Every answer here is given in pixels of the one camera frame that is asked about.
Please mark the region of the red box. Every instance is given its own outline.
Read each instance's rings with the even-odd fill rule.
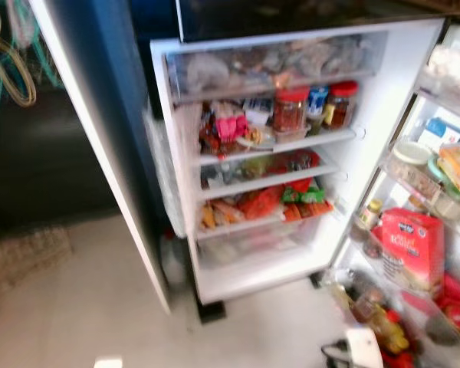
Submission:
[[[382,215],[383,271],[403,287],[437,295],[445,269],[443,222],[407,209]]]

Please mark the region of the refrigerator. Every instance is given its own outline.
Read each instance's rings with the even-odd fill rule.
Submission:
[[[374,198],[381,199],[386,210],[403,207],[414,195],[431,210],[433,204],[416,187],[389,171],[389,160],[396,143],[419,140],[432,118],[448,121],[460,130],[460,99],[445,94],[442,81],[427,73],[426,67],[440,38],[448,48],[460,48],[459,26],[446,31],[445,19],[430,16],[213,41],[154,40],[150,50],[160,117],[153,114],[146,98],[124,5],[94,2],[74,11],[73,6],[34,0],[31,6],[167,312],[169,292],[154,236],[157,224],[153,213],[159,209],[143,200],[147,192],[156,191],[154,177],[137,157],[146,158],[150,152],[167,215],[176,234],[187,239],[196,297],[202,306],[322,274],[324,287],[343,308],[344,320],[354,326],[357,321],[343,283],[355,272],[364,272],[388,295],[409,330],[422,341],[425,366],[460,366],[460,333],[440,307],[426,293],[391,281],[383,259],[368,257],[364,242],[358,244],[351,238],[358,215]],[[71,27],[74,17],[76,27]],[[95,31],[82,33],[88,21],[96,23],[102,37]],[[266,57],[272,66],[255,68]],[[307,64],[308,59],[314,62]],[[288,67],[293,72],[282,73]],[[273,143],[264,149],[201,154],[199,131],[207,109],[203,101],[237,104],[243,98],[273,97],[282,87],[343,81],[356,81],[358,86],[348,126],[322,129],[317,135]],[[314,165],[272,175],[224,178],[242,163],[296,152],[313,152],[318,159]],[[279,206],[266,216],[201,226],[202,208],[212,201],[241,198],[245,193],[310,177],[324,191],[329,212],[287,222],[286,207]],[[460,277],[457,223],[443,222],[443,231],[446,264]],[[374,234],[368,232],[367,238],[381,249]],[[311,311],[310,318],[315,317],[320,316]],[[426,333],[426,325],[434,317],[454,336],[451,346],[433,342]]]

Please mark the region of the tiled floor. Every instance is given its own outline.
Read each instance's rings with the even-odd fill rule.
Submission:
[[[319,346],[343,334],[326,291],[303,280],[227,303],[199,324],[186,293],[166,315],[121,217],[70,228],[74,256],[37,274],[0,307],[0,368],[322,367]]]

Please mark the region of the white appliance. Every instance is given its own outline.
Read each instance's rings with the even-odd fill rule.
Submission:
[[[130,181],[123,165],[129,160],[116,146],[116,134],[111,129],[115,118],[102,115],[102,106],[96,100],[96,92],[89,88],[86,75],[79,66],[68,31],[61,20],[60,9],[43,0],[31,1],[42,33],[54,56],[65,87],[84,125],[87,136],[100,161],[107,180],[120,205],[126,223],[141,254],[143,263],[155,285],[162,305],[169,310],[167,290],[160,272],[155,252],[150,249],[150,239],[143,223],[142,212],[136,200],[136,186]],[[389,144],[401,133],[414,137],[430,117],[443,117],[460,126],[456,110],[445,109],[436,98],[419,89],[418,77],[440,35],[443,19],[401,21],[377,25],[330,28],[290,34],[276,34],[250,38],[181,44],[178,39],[153,41],[151,45],[159,97],[169,147],[160,149],[159,155],[170,155],[176,185],[172,198],[180,197],[182,215],[180,224],[187,235],[197,295],[203,304],[225,301],[265,288],[305,278],[331,268],[358,268],[369,272],[379,283],[391,291],[397,307],[405,310],[414,326],[425,340],[426,355],[439,366],[460,366],[460,344],[455,347],[439,347],[423,334],[428,316],[412,308],[401,298],[402,290],[384,280],[378,265],[368,260],[348,237],[348,228],[363,203],[371,198],[383,197],[391,203],[406,200],[409,193],[379,170],[389,149]],[[213,156],[200,156],[197,144],[197,126],[201,117],[201,101],[223,97],[242,97],[270,92],[269,83],[243,83],[240,88],[224,85],[205,93],[190,93],[178,76],[187,68],[185,61],[192,54],[207,54],[220,50],[247,52],[255,47],[271,47],[278,43],[308,42],[318,38],[337,38],[361,35],[368,44],[370,57],[351,72],[330,74],[292,80],[293,84],[317,85],[337,81],[355,80],[360,85],[358,106],[352,124],[345,130],[312,136],[293,143],[277,145],[273,153],[299,148],[311,148],[321,158],[320,165],[311,169],[282,175],[249,180],[241,183],[203,190],[199,173],[202,166],[219,165]],[[460,28],[450,28],[445,42],[460,41]],[[415,97],[413,105],[409,102]],[[146,114],[149,125],[150,112]],[[260,152],[241,153],[225,159],[227,163],[237,159],[261,156]],[[199,209],[207,199],[230,196],[253,189],[316,176],[326,189],[334,211],[318,218],[298,223],[283,224],[279,216],[243,222],[213,232],[199,230]],[[448,260],[453,267],[460,266],[460,238],[447,227],[451,241]],[[254,248],[262,251],[242,252],[207,257],[212,247],[232,249],[251,239]],[[429,316],[439,314],[434,303],[426,301],[432,309]]]

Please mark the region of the red lid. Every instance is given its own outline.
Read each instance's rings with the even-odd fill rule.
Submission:
[[[308,98],[310,87],[276,90],[276,98],[289,102],[301,102]]]
[[[336,83],[330,86],[330,92],[334,96],[344,96],[349,97],[353,96],[358,91],[358,83],[354,80],[349,80],[347,82]]]
[[[400,316],[397,312],[395,312],[394,310],[389,310],[388,312],[386,312],[386,317],[389,321],[397,324],[399,323],[400,321]]]

